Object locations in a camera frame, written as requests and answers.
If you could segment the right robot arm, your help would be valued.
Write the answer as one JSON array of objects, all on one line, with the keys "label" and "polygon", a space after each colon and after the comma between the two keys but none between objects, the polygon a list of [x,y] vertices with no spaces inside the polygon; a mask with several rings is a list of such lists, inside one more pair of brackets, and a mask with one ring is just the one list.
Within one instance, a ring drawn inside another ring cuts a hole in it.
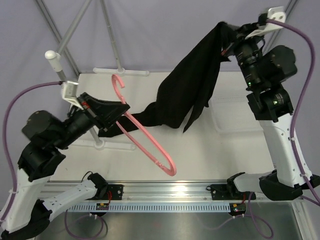
[{"label": "right robot arm", "polygon": [[267,173],[240,172],[226,181],[226,192],[233,199],[243,193],[262,193],[272,201],[291,201],[303,191],[320,184],[300,149],[292,122],[298,111],[282,83],[297,73],[294,51],[278,45],[267,53],[258,47],[263,36],[253,35],[253,24],[224,24],[223,57],[235,56],[247,85],[248,105],[263,129],[274,166]]}]

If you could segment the pink plastic hanger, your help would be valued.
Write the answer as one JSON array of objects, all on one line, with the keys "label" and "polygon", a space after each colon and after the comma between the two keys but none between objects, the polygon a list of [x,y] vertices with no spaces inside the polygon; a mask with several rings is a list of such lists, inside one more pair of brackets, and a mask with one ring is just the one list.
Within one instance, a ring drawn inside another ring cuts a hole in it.
[{"label": "pink plastic hanger", "polygon": [[[115,94],[117,95],[120,102],[124,105],[126,104],[126,99],[121,94],[119,87],[123,89],[125,84],[123,80],[116,74],[111,75],[111,82],[114,89]],[[123,114],[131,123],[133,123],[138,130],[140,130],[147,139],[154,145],[154,147],[162,154],[167,163],[169,164],[169,168],[163,165],[159,160],[157,160],[149,151],[147,151],[130,133],[125,130],[125,128],[117,121],[116,125],[118,128],[155,164],[157,165],[163,172],[165,172],[168,176],[175,176],[177,173],[177,167],[175,162],[172,160],[171,156],[166,152],[166,150],[158,143],[158,141],[147,131],[147,129],[128,111]]]}]

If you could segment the black shirt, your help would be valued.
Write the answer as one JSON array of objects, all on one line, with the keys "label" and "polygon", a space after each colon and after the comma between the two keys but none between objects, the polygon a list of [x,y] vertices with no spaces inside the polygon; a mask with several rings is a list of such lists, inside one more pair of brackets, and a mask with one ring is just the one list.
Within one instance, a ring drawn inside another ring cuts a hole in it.
[{"label": "black shirt", "polygon": [[144,111],[134,113],[144,127],[166,125],[178,129],[186,116],[184,131],[209,106],[222,62],[221,52],[237,38],[237,26],[219,22],[159,85],[156,100]]}]

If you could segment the silver white garment rack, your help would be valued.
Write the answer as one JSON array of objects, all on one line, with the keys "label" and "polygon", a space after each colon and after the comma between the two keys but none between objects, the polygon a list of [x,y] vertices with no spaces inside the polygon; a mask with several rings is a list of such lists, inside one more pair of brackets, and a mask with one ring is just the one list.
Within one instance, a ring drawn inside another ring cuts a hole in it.
[{"label": "silver white garment rack", "polygon": [[120,45],[121,0],[45,0],[44,8],[58,41],[68,39],[62,55],[79,78],[77,93],[117,101],[113,74],[123,80],[147,79],[148,70],[133,70],[124,62]]}]

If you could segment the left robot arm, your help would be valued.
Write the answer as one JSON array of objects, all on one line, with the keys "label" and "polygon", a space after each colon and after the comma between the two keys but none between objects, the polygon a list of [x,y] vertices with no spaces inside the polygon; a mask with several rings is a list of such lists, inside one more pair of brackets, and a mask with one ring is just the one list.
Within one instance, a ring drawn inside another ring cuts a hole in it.
[{"label": "left robot arm", "polygon": [[129,109],[121,101],[99,100],[87,93],[78,97],[78,108],[61,121],[45,110],[34,112],[22,129],[29,139],[18,160],[17,187],[2,211],[4,240],[28,240],[41,234],[49,224],[70,207],[85,200],[101,200],[110,196],[108,182],[98,173],[57,196],[41,200],[40,193],[66,150],[93,127],[107,130]]}]

